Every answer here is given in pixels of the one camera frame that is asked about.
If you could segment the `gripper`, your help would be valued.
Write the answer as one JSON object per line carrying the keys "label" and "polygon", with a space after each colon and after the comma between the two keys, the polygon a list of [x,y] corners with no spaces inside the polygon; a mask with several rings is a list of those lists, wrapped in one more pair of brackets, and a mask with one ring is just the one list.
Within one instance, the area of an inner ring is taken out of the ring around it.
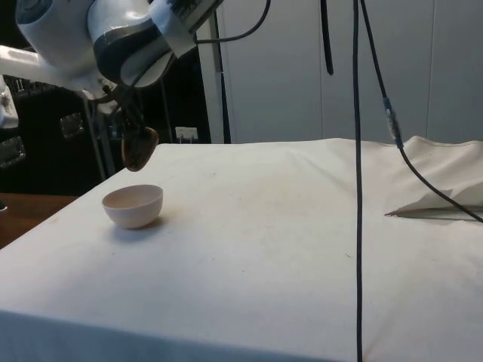
{"label": "gripper", "polygon": [[[162,75],[172,56],[158,27],[146,20],[107,31],[94,42],[94,55],[102,76],[119,85],[131,85],[140,73],[137,87],[146,87]],[[137,90],[122,89],[118,98],[124,132],[147,138],[143,102]]]}

